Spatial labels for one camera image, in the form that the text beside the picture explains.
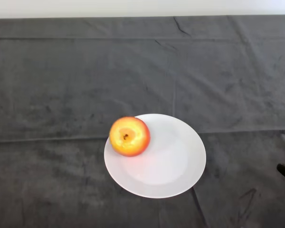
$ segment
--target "white plate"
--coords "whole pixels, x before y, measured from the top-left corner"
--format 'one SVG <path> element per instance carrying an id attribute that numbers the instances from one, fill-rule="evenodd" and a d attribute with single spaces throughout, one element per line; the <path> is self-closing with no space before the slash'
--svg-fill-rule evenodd
<path id="1" fill-rule="evenodd" d="M 150 144 L 140 155 L 124 157 L 113 150 L 108 139 L 104 161 L 112 178 L 129 192 L 149 198 L 176 196 L 191 188 L 206 165 L 199 135 L 172 116 L 145 114 L 137 118 L 148 126 Z"/>

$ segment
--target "gray fabric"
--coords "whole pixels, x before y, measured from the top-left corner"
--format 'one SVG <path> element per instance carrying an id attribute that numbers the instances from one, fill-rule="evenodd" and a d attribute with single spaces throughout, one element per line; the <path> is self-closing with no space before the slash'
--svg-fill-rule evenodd
<path id="1" fill-rule="evenodd" d="M 105 170 L 114 120 L 191 125 L 207 165 L 170 199 Z M 0 228 L 285 227 L 285 16 L 0 20 Z"/>

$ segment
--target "red and yellow apple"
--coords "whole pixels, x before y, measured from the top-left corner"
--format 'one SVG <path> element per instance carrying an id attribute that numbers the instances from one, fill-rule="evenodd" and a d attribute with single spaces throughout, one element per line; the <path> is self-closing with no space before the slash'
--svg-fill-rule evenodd
<path id="1" fill-rule="evenodd" d="M 122 117 L 114 122 L 110 130 L 113 149 L 123 156 L 136 156 L 150 143 L 147 125 L 136 117 Z"/>

